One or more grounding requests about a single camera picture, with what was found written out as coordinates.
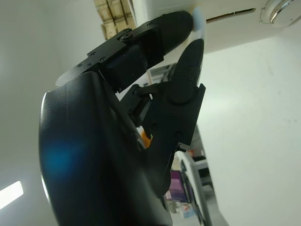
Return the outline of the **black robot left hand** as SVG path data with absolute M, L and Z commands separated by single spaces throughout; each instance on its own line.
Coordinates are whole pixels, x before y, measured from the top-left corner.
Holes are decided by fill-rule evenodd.
M 190 146 L 204 98 L 204 40 L 186 47 L 170 81 L 135 82 L 192 29 L 187 11 L 126 28 L 44 95 L 40 168 L 59 225 L 172 225 L 164 196 L 174 154 Z

